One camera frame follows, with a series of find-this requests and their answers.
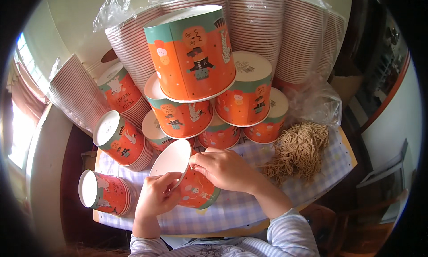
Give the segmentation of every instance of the brown string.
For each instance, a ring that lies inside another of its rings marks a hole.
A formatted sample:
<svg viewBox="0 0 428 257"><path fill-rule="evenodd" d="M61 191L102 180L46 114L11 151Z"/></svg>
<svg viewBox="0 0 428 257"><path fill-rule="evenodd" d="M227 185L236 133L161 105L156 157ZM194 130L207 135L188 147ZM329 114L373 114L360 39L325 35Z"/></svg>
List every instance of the brown string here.
<svg viewBox="0 0 428 257"><path fill-rule="evenodd" d="M313 180L321 170L324 149L328 147L328 128L304 121L282 132L275 141L275 155L261 168L262 174L274 179L276 186L290 176Z"/></svg>

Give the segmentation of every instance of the barcode label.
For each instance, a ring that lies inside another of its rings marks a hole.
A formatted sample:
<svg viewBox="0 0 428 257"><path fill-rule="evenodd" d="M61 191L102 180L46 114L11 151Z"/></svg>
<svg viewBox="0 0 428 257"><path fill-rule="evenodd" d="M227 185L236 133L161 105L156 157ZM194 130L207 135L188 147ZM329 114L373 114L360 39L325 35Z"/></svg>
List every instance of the barcode label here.
<svg viewBox="0 0 428 257"><path fill-rule="evenodd" d="M252 71L254 71L254 68L253 67L251 67L251 66L249 66L249 67L247 67L247 68L245 68L245 69L243 69L243 71L244 72L252 72Z"/></svg>
<svg viewBox="0 0 428 257"><path fill-rule="evenodd" d="M154 126L155 126L155 128L156 128L156 129L158 129L158 130L160 130L160 129L161 129L161 125L159 124L158 119L156 119L156 120L154 121Z"/></svg>

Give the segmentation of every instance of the light blue shirt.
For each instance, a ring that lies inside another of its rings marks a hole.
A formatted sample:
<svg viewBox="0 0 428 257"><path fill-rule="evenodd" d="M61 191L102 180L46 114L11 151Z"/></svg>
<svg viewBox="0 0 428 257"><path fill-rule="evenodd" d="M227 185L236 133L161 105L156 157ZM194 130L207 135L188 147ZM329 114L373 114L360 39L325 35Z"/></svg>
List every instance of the light blue shirt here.
<svg viewBox="0 0 428 257"><path fill-rule="evenodd" d="M267 241L253 237L228 240L195 240L169 251L160 239L144 239L131 235L132 257L275 257L319 256L314 235L306 219L291 209L270 221Z"/></svg>

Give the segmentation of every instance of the child's right hand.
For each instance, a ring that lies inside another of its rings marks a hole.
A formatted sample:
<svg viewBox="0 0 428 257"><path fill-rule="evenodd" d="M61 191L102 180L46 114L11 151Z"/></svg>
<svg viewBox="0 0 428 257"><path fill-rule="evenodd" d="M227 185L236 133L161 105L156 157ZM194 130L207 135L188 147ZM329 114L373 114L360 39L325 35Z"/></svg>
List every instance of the child's right hand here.
<svg viewBox="0 0 428 257"><path fill-rule="evenodd" d="M208 147L190 158L190 167L206 176L216 187L252 194L267 179L251 168L236 152Z"/></svg>

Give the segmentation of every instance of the checkered tablecloth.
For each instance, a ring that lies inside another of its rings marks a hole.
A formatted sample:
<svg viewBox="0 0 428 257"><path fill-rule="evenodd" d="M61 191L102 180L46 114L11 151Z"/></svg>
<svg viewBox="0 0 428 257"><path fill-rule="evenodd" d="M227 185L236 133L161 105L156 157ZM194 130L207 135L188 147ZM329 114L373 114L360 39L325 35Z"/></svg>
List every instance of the checkered tablecloth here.
<svg viewBox="0 0 428 257"><path fill-rule="evenodd" d="M353 168L350 154L342 143L340 133L330 130L329 140L330 146L325 150L321 173L315 176L313 183L305 183L300 179L288 179L284 183L283 190L291 198L294 206L316 199L336 185ZM195 149L204 151L198 143ZM245 136L240 137L238 144L232 150L240 154L253 167L266 163L274 153L272 144L257 144L249 141ZM128 179L139 193L150 169L138 173L131 172L103 152L100 156L99 172ZM101 224L132 230L133 216L124 218L99 211L97 213ZM163 234L198 234L252 225L266 218L254 196L222 190L217 201L207 209L195 210L176 206L172 211L158 216L158 221Z"/></svg>

